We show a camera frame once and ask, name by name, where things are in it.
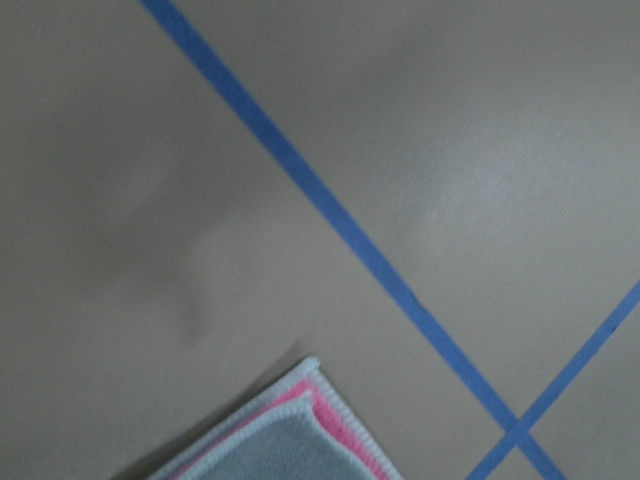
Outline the pink towel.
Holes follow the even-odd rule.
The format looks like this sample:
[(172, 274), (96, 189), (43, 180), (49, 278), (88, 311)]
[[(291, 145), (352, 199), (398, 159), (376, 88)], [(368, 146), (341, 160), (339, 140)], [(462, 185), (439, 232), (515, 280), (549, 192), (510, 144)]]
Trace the pink towel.
[(119, 473), (121, 479), (398, 479), (369, 430), (306, 357), (235, 410)]

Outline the blue tape line lengthwise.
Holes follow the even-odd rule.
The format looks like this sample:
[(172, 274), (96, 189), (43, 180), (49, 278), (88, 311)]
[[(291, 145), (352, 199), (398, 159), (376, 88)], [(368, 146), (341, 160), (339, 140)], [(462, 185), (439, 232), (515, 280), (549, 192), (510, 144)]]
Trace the blue tape line lengthwise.
[(438, 320), (420, 303), (393, 265), (188, 18), (172, 1), (145, 1), (143, 6), (352, 250), (482, 407), (504, 431), (510, 431), (517, 422), (515, 413)]

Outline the blue tape line crosswise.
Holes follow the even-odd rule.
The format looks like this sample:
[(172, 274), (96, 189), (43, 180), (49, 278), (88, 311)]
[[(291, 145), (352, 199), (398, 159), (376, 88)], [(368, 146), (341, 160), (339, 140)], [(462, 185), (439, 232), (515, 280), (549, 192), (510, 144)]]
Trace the blue tape line crosswise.
[(566, 478), (545, 451), (541, 447), (534, 445), (531, 430), (599, 352), (616, 329), (636, 309), (638, 304), (639, 283), (636, 283), (540, 396), (530, 405), (523, 416), (477, 464), (467, 476), (468, 479), (488, 479), (515, 448), (519, 448), (523, 452), (543, 479)]

